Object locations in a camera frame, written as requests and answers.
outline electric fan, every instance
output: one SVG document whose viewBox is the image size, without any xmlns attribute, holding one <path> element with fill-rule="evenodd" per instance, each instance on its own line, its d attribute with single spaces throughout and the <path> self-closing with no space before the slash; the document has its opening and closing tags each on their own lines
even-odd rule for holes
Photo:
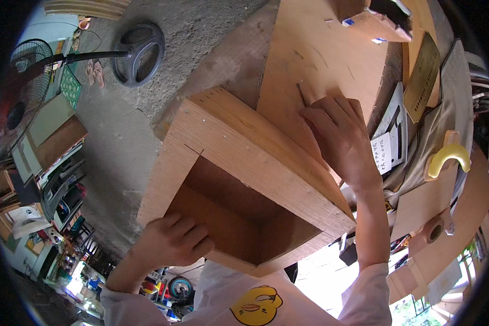
<svg viewBox="0 0 489 326">
<path fill-rule="evenodd" d="M 149 82 L 165 56 L 165 38 L 158 25 L 139 23 L 117 38 L 114 51 L 52 55 L 43 40 L 19 44 L 11 55 L 0 88 L 0 159 L 22 138 L 45 103 L 53 64 L 112 58 L 116 79 L 125 87 Z"/>
</svg>

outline sticker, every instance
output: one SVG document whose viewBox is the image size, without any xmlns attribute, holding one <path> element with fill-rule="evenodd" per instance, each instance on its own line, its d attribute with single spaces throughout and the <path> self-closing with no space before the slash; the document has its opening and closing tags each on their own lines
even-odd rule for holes
<svg viewBox="0 0 489 326">
<path fill-rule="evenodd" d="M 254 287 L 237 300 L 230 311 L 234 317 L 247 326 L 263 326 L 274 320 L 283 300 L 277 290 L 268 285 Z"/>
<path fill-rule="evenodd" d="M 353 25 L 355 22 L 353 21 L 352 18 L 346 18 L 343 20 L 343 25 L 348 27 L 348 26 L 351 26 Z"/>
<path fill-rule="evenodd" d="M 391 170 L 390 133 L 385 133 L 371 141 L 373 158 L 380 174 Z"/>
<path fill-rule="evenodd" d="M 387 39 L 383 39 L 382 37 L 378 37 L 376 39 L 371 39 L 371 41 L 374 42 L 374 43 L 380 44 L 380 43 L 383 43 L 383 42 L 387 42 Z"/>
</svg>

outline green mat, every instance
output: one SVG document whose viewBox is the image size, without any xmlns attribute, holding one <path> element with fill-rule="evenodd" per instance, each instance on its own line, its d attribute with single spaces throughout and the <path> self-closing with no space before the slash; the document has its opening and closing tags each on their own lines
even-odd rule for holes
<svg viewBox="0 0 489 326">
<path fill-rule="evenodd" d="M 71 103 L 71 106 L 76 109 L 78 96 L 80 96 L 81 85 L 67 65 L 64 67 L 64 72 L 61 75 L 60 90 L 64 94 L 67 101 Z"/>
<path fill-rule="evenodd" d="M 7 238 L 6 241 L 6 247 L 12 252 L 16 251 L 16 248 L 18 246 L 18 243 L 20 242 L 21 239 L 14 239 L 13 235 L 10 234 L 9 237 Z"/>
</svg>

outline black pole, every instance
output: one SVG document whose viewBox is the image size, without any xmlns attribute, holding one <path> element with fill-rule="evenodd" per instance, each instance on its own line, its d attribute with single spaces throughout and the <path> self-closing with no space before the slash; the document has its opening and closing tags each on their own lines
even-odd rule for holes
<svg viewBox="0 0 489 326">
<path fill-rule="evenodd" d="M 112 57 L 128 57 L 130 52 L 128 51 L 105 51 L 105 52 L 90 52 L 74 54 L 70 53 L 65 57 L 65 63 L 73 63 L 75 61 L 99 59 L 99 58 L 112 58 Z"/>
</svg>

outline yellow duck print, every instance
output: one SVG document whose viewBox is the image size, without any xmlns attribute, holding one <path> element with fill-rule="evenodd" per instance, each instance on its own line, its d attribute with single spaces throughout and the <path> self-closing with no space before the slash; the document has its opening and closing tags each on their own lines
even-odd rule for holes
<svg viewBox="0 0 489 326">
<path fill-rule="evenodd" d="M 236 319 L 247 326 L 262 326 L 274 320 L 283 300 L 268 285 L 254 287 L 230 307 Z"/>
</svg>

